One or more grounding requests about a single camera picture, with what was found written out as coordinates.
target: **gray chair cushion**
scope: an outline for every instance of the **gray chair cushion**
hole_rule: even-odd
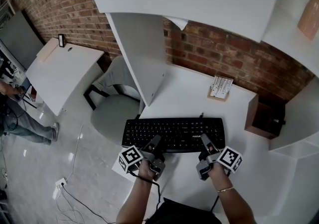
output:
[[[110,95],[101,101],[91,116],[91,123],[108,140],[121,145],[126,120],[139,114],[140,104],[122,95]]]
[[[108,70],[93,83],[100,91],[105,91],[115,84],[130,86],[139,92],[123,56],[116,57]]]

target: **wall outlet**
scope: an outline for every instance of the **wall outlet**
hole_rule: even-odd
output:
[[[56,183],[55,183],[55,186],[58,187],[58,188],[62,188],[62,183],[63,185],[66,185],[66,181],[64,178],[58,180]]]

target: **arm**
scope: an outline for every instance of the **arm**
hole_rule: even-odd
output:
[[[13,88],[11,85],[0,81],[0,92],[4,95],[19,95],[21,92],[18,89]]]
[[[219,163],[214,163],[209,176],[217,191],[233,187],[224,168]],[[218,193],[218,195],[230,224],[255,223],[252,210],[235,189]]]
[[[145,160],[141,162],[139,176],[153,180],[154,173],[149,169],[149,163]],[[136,179],[128,199],[116,218],[117,224],[141,224],[143,222],[151,187],[151,183]]]

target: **wrist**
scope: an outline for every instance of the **wrist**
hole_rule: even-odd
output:
[[[217,191],[233,187],[233,184],[225,173],[210,172],[209,177]]]
[[[141,170],[139,171],[138,176],[140,176],[140,177],[142,177],[142,178],[144,178],[146,180],[153,181],[153,175],[147,174],[147,173],[145,173],[145,172],[143,172]]]

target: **desk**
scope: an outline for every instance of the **desk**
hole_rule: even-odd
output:
[[[64,48],[57,46],[44,62],[37,57],[26,76],[43,101],[58,116],[72,92],[102,55],[103,51],[74,44],[66,44]],[[90,83],[99,74],[101,70],[97,70]]]
[[[287,157],[269,152],[266,138],[244,130],[249,101],[255,93],[233,85],[226,102],[207,98],[213,77],[169,65],[152,104],[140,118],[221,117],[226,145],[243,155],[243,163],[231,174],[235,188],[252,207],[255,216],[279,214],[286,199],[286,187],[295,165]],[[199,153],[165,154],[166,169],[158,180],[162,196],[196,208],[209,210],[217,193],[210,180],[201,181],[196,171]],[[116,162],[112,168],[127,179]],[[216,213],[222,208],[217,205]]]

